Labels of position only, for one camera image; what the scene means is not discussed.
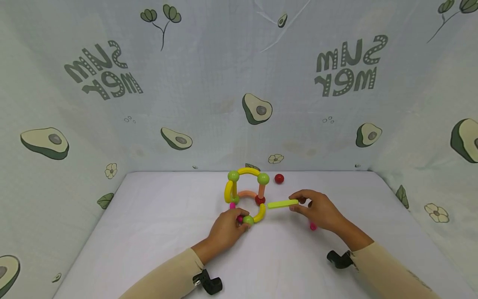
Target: yellow straight stick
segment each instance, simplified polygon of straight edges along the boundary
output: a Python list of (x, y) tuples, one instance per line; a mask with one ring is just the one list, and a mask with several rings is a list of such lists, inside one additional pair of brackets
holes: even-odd
[(285, 207), (296, 205), (296, 204), (299, 204), (298, 200), (290, 199), (290, 200), (270, 202), (270, 203), (267, 204), (267, 207), (269, 209), (277, 209), (277, 208), (285, 208)]
[(237, 195), (238, 195), (238, 183), (232, 182), (232, 197), (236, 198)]

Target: pink stick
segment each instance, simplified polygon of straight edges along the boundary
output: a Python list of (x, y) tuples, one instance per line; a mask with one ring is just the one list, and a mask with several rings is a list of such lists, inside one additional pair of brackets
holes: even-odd
[(266, 190), (266, 185), (259, 184), (259, 196), (260, 199), (264, 198), (264, 191)]

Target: wall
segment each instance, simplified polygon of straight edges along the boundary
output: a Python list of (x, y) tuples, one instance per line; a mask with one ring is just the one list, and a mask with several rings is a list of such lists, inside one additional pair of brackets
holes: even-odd
[(125, 173), (245, 163), (377, 171), (478, 292), (474, 0), (2, 7), (5, 298), (53, 296)]

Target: white table surface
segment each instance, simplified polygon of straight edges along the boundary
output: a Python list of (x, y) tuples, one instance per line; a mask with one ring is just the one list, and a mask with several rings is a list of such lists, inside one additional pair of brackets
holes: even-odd
[[(310, 188), (327, 194), (341, 212), (435, 290), (443, 299), (476, 299), (444, 255), (383, 180), (372, 172), (283, 172), (285, 182), (265, 190), (268, 202)], [(162, 262), (207, 236), (222, 211), (227, 172), (136, 172), (126, 176), (54, 299), (117, 299)], [(257, 192), (252, 175), (238, 191)], [(251, 215), (251, 199), (239, 207)], [(351, 266), (338, 270), (326, 259), (347, 248), (330, 232), (308, 228), (286, 209), (267, 210), (228, 252), (207, 265), (221, 277), (216, 298), (374, 298)], [(209, 298), (195, 289), (188, 298)]]

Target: yellow curved stick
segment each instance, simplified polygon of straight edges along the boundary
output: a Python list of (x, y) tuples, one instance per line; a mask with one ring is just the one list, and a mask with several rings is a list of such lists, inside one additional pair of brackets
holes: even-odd
[(266, 205), (261, 203), (261, 205), (259, 206), (259, 213), (256, 216), (254, 216), (254, 223), (258, 223), (259, 221), (261, 221), (265, 215), (266, 215)]
[(224, 200), (226, 201), (226, 203), (231, 202), (231, 189), (233, 184), (233, 181), (228, 181), (226, 184), (226, 189), (224, 189)]
[(249, 168), (249, 167), (239, 168), (238, 172), (239, 172), (239, 175), (248, 174), (248, 175), (255, 175), (256, 177), (261, 173), (257, 169)]

